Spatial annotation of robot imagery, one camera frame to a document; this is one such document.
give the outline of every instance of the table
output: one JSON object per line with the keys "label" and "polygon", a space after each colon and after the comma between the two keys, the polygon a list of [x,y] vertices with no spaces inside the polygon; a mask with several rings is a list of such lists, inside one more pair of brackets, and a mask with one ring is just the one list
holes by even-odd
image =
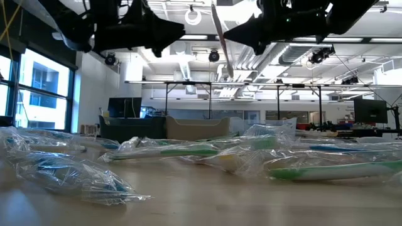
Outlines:
{"label": "table", "polygon": [[177,159],[109,165],[142,195],[103,206],[54,195],[0,163],[0,225],[401,225],[401,193],[382,187],[247,180]]}

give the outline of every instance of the camera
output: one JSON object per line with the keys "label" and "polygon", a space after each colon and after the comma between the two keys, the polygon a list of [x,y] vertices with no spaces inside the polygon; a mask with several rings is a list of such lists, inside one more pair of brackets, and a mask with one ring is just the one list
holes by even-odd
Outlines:
{"label": "camera", "polygon": [[105,64],[109,66],[113,66],[116,64],[116,54],[115,53],[108,53],[105,58]]}
{"label": "camera", "polygon": [[217,62],[219,60],[218,50],[211,50],[209,53],[209,62]]}

